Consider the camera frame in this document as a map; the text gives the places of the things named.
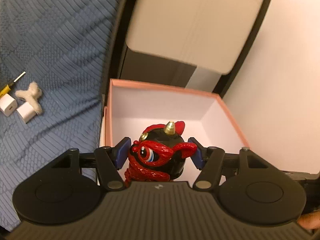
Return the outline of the person's left hand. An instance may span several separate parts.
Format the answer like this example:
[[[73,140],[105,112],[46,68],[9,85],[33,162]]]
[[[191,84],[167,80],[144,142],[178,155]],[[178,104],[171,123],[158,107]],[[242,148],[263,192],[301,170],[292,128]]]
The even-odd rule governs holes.
[[[318,230],[320,228],[320,211],[301,215],[297,222],[306,230]]]

